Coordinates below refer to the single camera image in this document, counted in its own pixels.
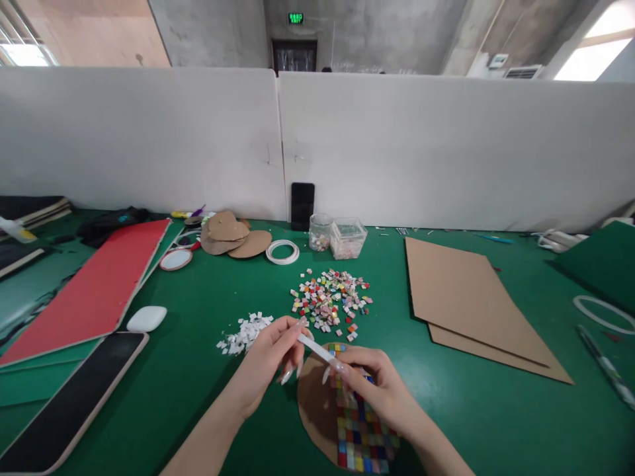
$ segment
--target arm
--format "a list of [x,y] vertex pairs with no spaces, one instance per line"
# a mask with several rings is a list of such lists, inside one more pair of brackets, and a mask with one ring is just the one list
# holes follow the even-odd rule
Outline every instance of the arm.
[[225,462],[233,439],[265,394],[278,368],[278,381],[284,385],[295,368],[300,375],[304,345],[300,333],[313,338],[297,321],[281,317],[260,332],[247,356],[212,406],[199,420],[161,476],[217,475]]
[[[474,476],[450,440],[419,406],[388,356],[381,350],[348,346],[331,361],[344,382],[362,395],[379,417],[414,446],[429,476]],[[349,364],[374,370],[377,385]]]

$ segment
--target colorful mosaic tile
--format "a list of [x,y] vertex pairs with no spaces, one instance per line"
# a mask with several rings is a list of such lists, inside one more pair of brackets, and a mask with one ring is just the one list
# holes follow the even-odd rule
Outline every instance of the colorful mosaic tile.
[[[345,350],[344,344],[329,344],[334,356]],[[363,368],[357,370],[374,383]],[[361,395],[354,392],[354,401],[345,398],[339,375],[331,378],[331,387],[336,392],[338,465],[359,473],[388,474],[388,462],[395,458],[399,436],[381,422]]]

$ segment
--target hand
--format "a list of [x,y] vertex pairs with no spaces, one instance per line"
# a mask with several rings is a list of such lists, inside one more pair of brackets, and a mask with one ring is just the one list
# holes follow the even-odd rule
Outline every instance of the hand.
[[[376,385],[366,380],[350,364],[373,373]],[[377,415],[393,430],[410,440],[429,417],[410,394],[386,353],[379,349],[347,346],[331,361],[342,380],[359,393]]]
[[298,342],[300,333],[314,340],[313,334],[305,328],[306,318],[300,320],[289,316],[281,317],[265,327],[252,344],[245,359],[227,384],[223,393],[228,401],[238,405],[240,415],[249,418],[260,405],[265,390],[276,371],[282,367],[278,379],[284,385],[293,370],[297,375],[304,363],[304,344]]

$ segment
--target window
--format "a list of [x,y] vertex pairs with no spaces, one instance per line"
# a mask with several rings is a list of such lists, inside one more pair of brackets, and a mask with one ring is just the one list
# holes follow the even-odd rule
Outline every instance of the window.
[[54,66],[57,64],[15,0],[0,0],[0,65]]
[[597,80],[634,36],[635,1],[615,1],[589,30],[554,79]]

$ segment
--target doorway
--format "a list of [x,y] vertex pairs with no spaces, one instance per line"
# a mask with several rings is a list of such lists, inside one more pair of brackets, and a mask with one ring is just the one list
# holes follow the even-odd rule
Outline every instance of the doorway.
[[271,40],[273,69],[276,71],[315,71],[317,40]]

